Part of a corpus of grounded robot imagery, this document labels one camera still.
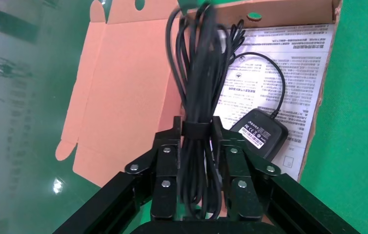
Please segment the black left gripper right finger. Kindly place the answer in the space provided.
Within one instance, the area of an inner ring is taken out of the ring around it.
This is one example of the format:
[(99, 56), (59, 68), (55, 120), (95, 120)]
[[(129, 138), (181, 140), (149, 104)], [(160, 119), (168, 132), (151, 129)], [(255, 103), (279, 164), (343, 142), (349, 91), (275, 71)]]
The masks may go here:
[(252, 153), (237, 132), (212, 120), (223, 178), (226, 231), (233, 234), (354, 234), (356, 229), (275, 164)]

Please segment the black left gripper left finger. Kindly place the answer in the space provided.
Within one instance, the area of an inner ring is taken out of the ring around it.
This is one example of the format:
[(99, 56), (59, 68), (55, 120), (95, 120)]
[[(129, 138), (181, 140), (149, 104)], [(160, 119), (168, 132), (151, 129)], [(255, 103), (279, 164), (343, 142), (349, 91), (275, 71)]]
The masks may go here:
[(57, 234), (151, 234), (143, 224), (132, 225), (141, 207), (151, 202), (151, 221), (173, 221), (177, 213), (178, 157), (181, 118), (155, 134), (152, 148), (126, 165), (71, 215)]

